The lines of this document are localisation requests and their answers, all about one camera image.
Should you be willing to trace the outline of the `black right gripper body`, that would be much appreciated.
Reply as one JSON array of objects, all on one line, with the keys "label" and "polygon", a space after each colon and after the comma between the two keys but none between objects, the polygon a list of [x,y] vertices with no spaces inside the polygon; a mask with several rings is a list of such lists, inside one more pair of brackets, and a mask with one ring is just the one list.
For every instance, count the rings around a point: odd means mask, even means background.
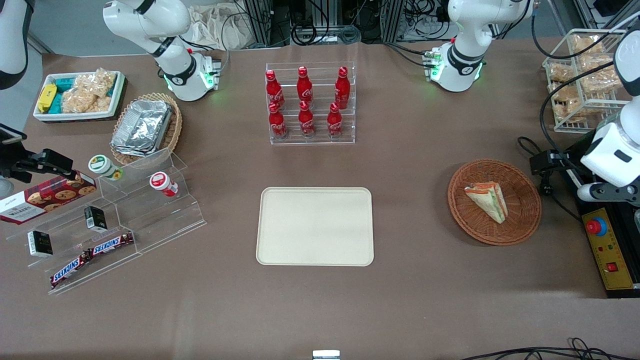
[{"label": "black right gripper body", "polygon": [[0,170],[3,178],[30,183],[32,172],[38,173],[47,153],[27,150],[23,145],[0,146]]}]

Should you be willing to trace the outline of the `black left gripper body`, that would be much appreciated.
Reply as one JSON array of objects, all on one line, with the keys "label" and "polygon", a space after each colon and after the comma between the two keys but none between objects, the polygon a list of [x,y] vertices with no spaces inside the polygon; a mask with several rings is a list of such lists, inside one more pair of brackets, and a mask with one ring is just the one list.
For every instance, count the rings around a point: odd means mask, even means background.
[{"label": "black left gripper body", "polygon": [[572,164],[576,166],[575,171],[577,173],[580,173],[580,174],[594,173],[582,162],[582,159],[587,152],[588,152],[587,148],[569,148],[568,150],[569,160],[572,162]]}]

